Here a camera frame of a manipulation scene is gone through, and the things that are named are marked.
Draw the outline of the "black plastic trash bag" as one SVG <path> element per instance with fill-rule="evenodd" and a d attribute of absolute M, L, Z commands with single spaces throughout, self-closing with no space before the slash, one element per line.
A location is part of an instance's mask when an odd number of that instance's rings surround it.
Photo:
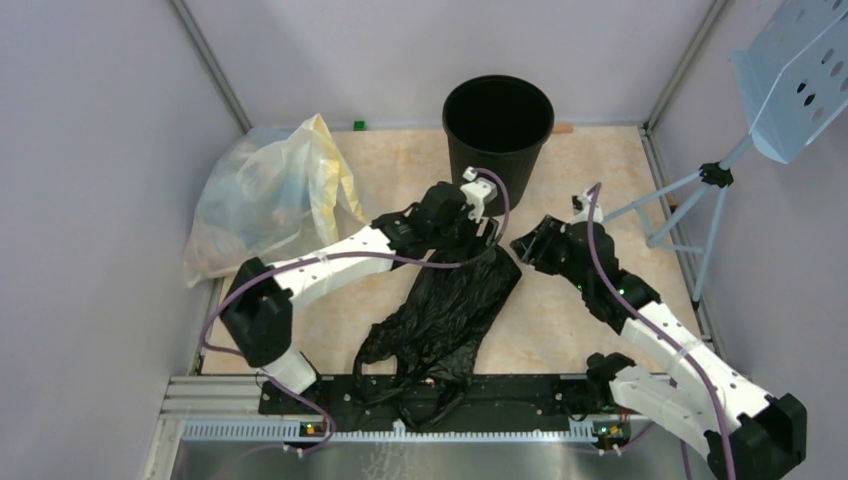
<path fill-rule="evenodd" d="M 479 251 L 479 243 L 436 250 L 405 302 L 371 326 L 352 375 L 392 375 L 393 395 L 426 378 L 467 386 L 484 337 L 522 277 L 503 247 Z"/>

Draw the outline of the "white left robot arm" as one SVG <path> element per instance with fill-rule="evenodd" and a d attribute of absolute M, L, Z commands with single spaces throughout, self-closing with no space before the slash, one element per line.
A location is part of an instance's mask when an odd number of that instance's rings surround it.
<path fill-rule="evenodd" d="M 236 354 L 282 390 L 297 413 L 319 404 L 318 372 L 293 344 L 293 316 L 315 300 L 370 275 L 404 265 L 438 269 L 428 254 L 460 247 L 480 226 L 504 228 L 485 215 L 487 206 L 510 206 L 504 182 L 491 170 L 467 168 L 461 185 L 439 182 L 419 202 L 386 213 L 330 246 L 271 264 L 245 261 L 212 314 L 236 345 Z"/>

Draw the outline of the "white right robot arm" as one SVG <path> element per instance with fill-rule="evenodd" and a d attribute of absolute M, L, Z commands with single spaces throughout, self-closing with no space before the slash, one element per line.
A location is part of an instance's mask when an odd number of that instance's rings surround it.
<path fill-rule="evenodd" d="M 777 397 L 734 370 L 654 288 L 620 266 L 595 190 L 572 203 L 570 220 L 547 215 L 511 249 L 521 263 L 571 283 L 594 318 L 649 354 L 669 377 L 656 378 L 624 354 L 596 353 L 587 360 L 589 404 L 647 417 L 698 453 L 718 479 L 782 479 L 800 465 L 808 433 L 801 401 Z"/>

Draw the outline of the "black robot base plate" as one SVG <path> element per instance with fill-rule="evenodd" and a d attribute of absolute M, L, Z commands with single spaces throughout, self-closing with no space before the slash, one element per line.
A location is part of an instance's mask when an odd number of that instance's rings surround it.
<path fill-rule="evenodd" d="M 426 378 L 393 395 L 397 384 L 392 375 L 325 376 L 294 399 L 265 381 L 258 411 L 328 413 L 342 433 L 386 430 L 397 420 L 415 433 L 557 432 L 581 421 L 592 422 L 592 436 L 632 432 L 631 413 L 581 375 L 475 375 L 465 387 Z"/>

